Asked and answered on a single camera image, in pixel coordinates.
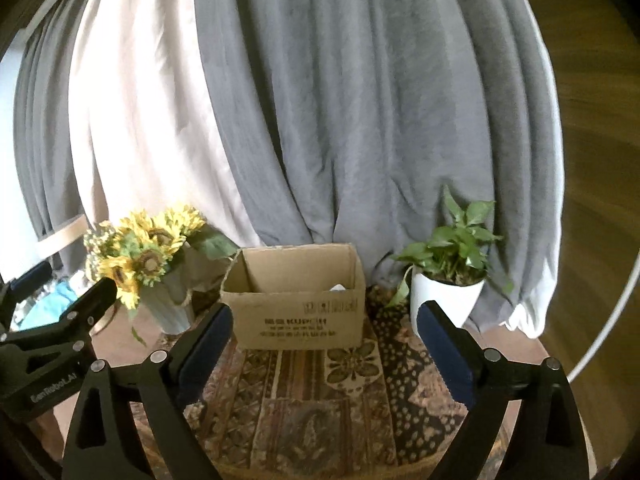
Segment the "brown cardboard box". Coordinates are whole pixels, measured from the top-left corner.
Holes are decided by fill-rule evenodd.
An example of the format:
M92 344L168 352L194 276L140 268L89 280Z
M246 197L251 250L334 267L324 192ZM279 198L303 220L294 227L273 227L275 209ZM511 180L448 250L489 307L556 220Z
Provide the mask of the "brown cardboard box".
M336 284L346 292L330 292ZM331 350L362 341L366 280L356 248L321 244L244 248L220 289L246 350Z

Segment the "sunflower bouquet in grey vase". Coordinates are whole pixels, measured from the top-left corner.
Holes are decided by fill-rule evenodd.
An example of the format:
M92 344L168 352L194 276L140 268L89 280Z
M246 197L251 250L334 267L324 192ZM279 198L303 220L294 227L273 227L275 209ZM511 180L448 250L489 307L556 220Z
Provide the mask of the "sunflower bouquet in grey vase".
M194 298L216 289L239 250L201 211L186 204L101 221L85 232L84 245L87 278L113 280L116 299L128 313L147 308L167 336L190 330Z

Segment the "blue cloth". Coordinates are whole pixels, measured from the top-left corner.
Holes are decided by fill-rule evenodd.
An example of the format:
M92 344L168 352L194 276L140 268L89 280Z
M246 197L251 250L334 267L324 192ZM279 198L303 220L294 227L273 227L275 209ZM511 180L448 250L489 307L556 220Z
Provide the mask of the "blue cloth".
M20 324L20 330L30 330L58 322L60 316L76 300L78 295L68 281L57 282L40 297L35 305L26 313Z

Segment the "white pot green plant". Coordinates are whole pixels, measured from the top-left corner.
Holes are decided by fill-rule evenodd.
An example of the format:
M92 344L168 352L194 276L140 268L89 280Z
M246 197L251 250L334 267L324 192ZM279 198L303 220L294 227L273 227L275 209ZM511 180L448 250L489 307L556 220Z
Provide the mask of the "white pot green plant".
M503 240L485 226L495 209L493 200L461 206L446 186L442 198L451 221L435 228L425 242L413 242L393 256L407 269L387 305L408 302L413 328L425 301L436 302L454 327L463 327L492 278L489 248Z

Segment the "patterned oriental rug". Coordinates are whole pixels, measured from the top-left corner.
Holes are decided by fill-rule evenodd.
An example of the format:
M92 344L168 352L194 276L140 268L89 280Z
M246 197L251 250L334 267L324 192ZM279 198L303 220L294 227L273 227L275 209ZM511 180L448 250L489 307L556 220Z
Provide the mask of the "patterned oriental rug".
M465 415L407 306L367 291L357 349L241 350L230 340L183 416L225 479L426 479Z

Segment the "grey curtain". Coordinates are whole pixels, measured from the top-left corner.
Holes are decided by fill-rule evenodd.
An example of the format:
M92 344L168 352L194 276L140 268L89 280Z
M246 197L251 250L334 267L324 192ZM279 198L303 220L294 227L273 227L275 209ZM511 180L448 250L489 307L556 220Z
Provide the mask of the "grey curtain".
M68 119L88 0L50 0L17 79L14 153L39 236L85 217ZM527 0L194 0L209 99L260 243L353 244L371 283L442 218L493 200L480 330L536 338L558 280L562 133Z

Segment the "white sheer curtain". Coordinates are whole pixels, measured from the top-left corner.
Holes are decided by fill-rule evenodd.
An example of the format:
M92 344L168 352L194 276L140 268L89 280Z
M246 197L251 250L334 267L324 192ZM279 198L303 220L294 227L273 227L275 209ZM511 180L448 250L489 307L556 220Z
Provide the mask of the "white sheer curtain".
M194 0L88 0L68 119L90 222L187 204L239 246L259 245L209 99Z

